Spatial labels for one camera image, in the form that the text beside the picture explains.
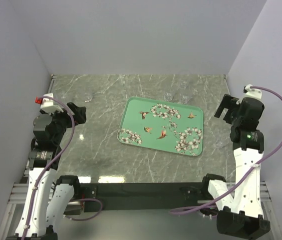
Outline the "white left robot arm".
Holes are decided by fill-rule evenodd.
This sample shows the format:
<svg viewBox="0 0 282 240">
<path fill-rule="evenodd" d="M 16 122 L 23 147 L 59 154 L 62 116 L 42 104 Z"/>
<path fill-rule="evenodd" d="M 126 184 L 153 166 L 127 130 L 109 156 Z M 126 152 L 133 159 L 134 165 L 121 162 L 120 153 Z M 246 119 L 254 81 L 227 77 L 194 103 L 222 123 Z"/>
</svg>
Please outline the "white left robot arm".
<svg viewBox="0 0 282 240">
<path fill-rule="evenodd" d="M 61 108 L 44 99 L 40 115 L 33 121 L 28 189 L 21 219 L 9 240 L 56 240 L 57 225 L 68 203 L 81 196 L 77 176 L 64 175 L 54 180 L 66 130 L 86 122 L 86 107 L 72 102 L 66 105 Z"/>
</svg>

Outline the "clear glass edge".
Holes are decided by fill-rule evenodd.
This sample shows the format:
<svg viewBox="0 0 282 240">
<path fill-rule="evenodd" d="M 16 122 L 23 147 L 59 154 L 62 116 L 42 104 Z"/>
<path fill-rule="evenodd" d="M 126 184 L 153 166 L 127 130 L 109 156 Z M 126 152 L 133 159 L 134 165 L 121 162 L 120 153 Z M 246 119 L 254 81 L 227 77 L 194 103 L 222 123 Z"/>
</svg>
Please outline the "clear glass edge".
<svg viewBox="0 0 282 240">
<path fill-rule="evenodd" d="M 215 143 L 214 143 L 214 148 L 215 149 L 221 149 L 225 146 L 225 142 L 221 139 L 218 139 Z"/>
</svg>

